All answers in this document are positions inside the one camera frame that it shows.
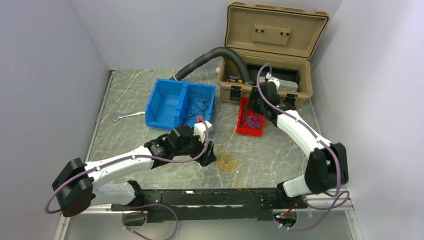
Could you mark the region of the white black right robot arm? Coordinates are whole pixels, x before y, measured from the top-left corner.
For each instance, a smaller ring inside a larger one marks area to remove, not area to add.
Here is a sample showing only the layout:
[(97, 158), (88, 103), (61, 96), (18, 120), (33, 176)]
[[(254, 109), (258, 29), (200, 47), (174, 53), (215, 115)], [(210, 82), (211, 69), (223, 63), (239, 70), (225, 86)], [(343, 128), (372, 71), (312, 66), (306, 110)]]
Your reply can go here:
[(280, 207), (289, 207), (295, 197), (302, 195), (331, 189), (339, 194), (341, 186), (349, 180), (347, 153), (342, 143), (332, 143), (309, 126), (294, 104), (281, 101), (277, 85), (272, 81), (253, 87), (246, 107), (285, 132), (308, 158), (304, 174), (278, 185), (275, 200)]

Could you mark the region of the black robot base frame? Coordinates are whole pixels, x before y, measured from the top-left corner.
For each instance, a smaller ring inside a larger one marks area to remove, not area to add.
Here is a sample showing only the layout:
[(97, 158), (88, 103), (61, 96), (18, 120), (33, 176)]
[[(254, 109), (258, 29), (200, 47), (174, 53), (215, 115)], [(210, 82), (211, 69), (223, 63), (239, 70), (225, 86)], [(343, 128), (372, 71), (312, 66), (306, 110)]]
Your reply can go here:
[(161, 223), (174, 219), (166, 207), (171, 208), (180, 221), (256, 219), (271, 221), (271, 213), (306, 209), (298, 196), (282, 197), (282, 190), (275, 187), (218, 189), (144, 189), (143, 210), (148, 223)]

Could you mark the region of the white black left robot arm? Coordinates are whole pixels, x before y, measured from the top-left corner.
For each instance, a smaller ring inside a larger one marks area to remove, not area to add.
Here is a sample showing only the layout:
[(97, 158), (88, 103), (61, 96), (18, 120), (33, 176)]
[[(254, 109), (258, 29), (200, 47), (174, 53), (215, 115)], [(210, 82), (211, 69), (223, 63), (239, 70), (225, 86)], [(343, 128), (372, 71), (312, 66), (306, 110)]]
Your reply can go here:
[(140, 184), (135, 180), (115, 184), (115, 179), (135, 172), (148, 171), (175, 157), (189, 156), (188, 162), (206, 167), (216, 161), (214, 144), (209, 136), (213, 125), (198, 122), (193, 127), (181, 124), (170, 133), (146, 142), (129, 152), (98, 161), (70, 160), (52, 183), (53, 198), (64, 217), (73, 217), (90, 206), (118, 204), (137, 210), (146, 202)]

